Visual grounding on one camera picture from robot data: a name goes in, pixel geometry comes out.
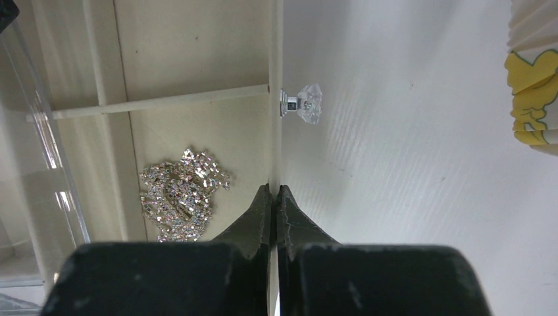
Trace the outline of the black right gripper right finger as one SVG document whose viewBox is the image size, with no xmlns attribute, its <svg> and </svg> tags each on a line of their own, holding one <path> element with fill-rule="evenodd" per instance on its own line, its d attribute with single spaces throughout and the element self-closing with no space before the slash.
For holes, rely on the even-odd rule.
<svg viewBox="0 0 558 316">
<path fill-rule="evenodd" d="M 489 315 L 455 248 L 341 244 L 282 186 L 276 208 L 282 315 Z"/>
</svg>

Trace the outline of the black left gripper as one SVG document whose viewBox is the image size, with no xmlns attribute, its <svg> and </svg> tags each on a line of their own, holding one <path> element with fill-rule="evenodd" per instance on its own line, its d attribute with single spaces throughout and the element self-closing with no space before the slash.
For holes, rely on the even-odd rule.
<svg viewBox="0 0 558 316">
<path fill-rule="evenodd" d="M 20 14 L 13 0 L 0 0 L 0 31 L 4 31 Z"/>
</svg>

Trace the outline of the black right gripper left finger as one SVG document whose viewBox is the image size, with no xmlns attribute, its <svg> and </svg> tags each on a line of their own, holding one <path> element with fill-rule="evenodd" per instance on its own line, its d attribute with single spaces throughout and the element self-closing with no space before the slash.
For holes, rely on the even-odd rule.
<svg viewBox="0 0 558 316">
<path fill-rule="evenodd" d="M 267 315 L 272 196 L 208 242 L 98 242 L 64 262 L 42 315 Z"/>
</svg>

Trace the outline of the beige compartment tray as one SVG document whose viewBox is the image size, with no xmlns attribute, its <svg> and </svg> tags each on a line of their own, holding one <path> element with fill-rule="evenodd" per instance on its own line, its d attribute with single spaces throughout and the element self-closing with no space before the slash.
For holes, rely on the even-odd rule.
<svg viewBox="0 0 558 316">
<path fill-rule="evenodd" d="M 22 1 L 93 241 L 154 240 L 140 172 L 190 147 L 232 177 L 211 239 L 278 185 L 281 1 Z"/>
</svg>

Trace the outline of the clear acrylic box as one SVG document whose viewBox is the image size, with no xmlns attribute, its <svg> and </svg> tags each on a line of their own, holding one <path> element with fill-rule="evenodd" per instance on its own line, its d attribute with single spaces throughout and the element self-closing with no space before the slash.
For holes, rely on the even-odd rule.
<svg viewBox="0 0 558 316">
<path fill-rule="evenodd" d="M 61 137 L 20 24 L 1 30 L 1 314 L 38 315 L 90 242 Z"/>
</svg>

